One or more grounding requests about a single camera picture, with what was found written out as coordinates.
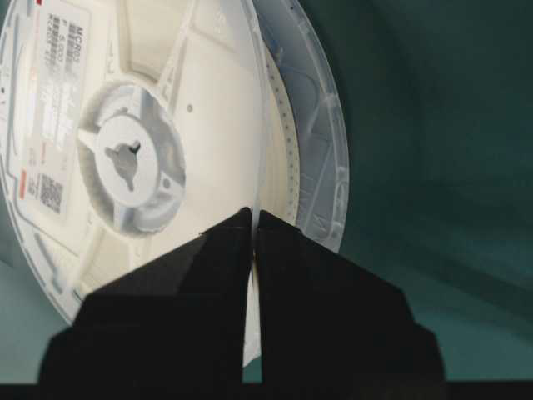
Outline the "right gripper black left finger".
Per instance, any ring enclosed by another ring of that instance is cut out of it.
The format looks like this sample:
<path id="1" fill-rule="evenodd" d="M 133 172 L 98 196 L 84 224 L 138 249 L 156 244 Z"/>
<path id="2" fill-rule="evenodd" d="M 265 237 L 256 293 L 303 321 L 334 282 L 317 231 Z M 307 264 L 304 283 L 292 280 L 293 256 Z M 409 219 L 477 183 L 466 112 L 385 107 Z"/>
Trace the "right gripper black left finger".
<path id="1" fill-rule="evenodd" d="M 248 208 L 87 295 L 49 342 L 42 399 L 230 399 L 242 387 Z"/>

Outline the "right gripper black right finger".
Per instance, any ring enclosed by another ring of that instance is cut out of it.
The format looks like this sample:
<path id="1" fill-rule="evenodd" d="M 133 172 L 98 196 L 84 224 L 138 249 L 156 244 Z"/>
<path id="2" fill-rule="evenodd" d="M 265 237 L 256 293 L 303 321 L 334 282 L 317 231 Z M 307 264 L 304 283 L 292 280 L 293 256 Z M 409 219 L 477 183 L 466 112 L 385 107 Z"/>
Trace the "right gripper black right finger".
<path id="1" fill-rule="evenodd" d="M 435 334 L 406 295 L 261 212 L 263 385 L 275 399 L 443 399 Z"/>

